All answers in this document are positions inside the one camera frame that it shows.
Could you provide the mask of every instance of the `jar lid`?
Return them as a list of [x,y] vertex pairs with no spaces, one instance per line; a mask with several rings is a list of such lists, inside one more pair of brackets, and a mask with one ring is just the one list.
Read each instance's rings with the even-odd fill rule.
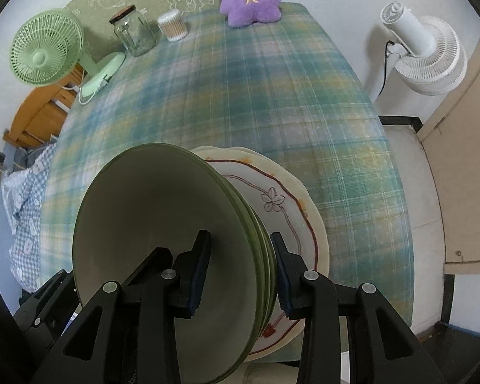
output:
[[109,20],[110,24],[114,24],[116,21],[121,20],[127,14],[130,14],[133,10],[136,10],[135,4],[129,5],[128,7],[124,7],[123,10],[114,14],[112,18]]

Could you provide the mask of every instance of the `wooden bed frame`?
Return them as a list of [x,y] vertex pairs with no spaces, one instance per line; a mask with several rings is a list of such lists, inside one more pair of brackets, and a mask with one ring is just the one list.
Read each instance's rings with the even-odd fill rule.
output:
[[82,67],[77,65],[56,84],[35,88],[18,108],[4,140],[15,147],[38,147],[48,142],[52,134],[58,136],[67,113],[54,101],[71,108],[78,94],[64,87],[79,86],[82,74]]

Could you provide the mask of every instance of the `plaid bedsheet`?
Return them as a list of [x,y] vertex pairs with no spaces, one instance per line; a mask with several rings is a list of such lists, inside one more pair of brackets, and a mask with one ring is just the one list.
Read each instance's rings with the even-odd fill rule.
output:
[[128,57],[60,134],[41,220],[40,271],[72,268],[80,202],[129,147],[245,146],[307,187],[329,239],[330,278],[374,283],[409,324],[411,229],[398,170],[367,94],[308,11],[282,4],[275,24],[228,28],[217,9],[190,16],[188,37]]

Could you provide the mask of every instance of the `green fan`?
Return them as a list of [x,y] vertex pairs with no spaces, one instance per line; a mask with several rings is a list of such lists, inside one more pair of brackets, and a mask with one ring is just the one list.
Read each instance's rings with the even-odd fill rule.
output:
[[79,62],[87,71],[80,93],[89,97],[119,69],[125,56],[114,52],[95,63],[85,50],[84,42],[83,27],[72,13],[65,10],[41,12],[14,36],[11,69],[22,82],[45,86],[69,74]]

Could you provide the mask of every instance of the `glass jar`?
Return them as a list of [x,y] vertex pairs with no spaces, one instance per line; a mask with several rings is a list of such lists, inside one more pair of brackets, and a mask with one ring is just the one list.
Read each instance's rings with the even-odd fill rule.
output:
[[123,8],[110,19],[114,32],[132,56],[144,55],[157,44],[146,18],[135,5]]

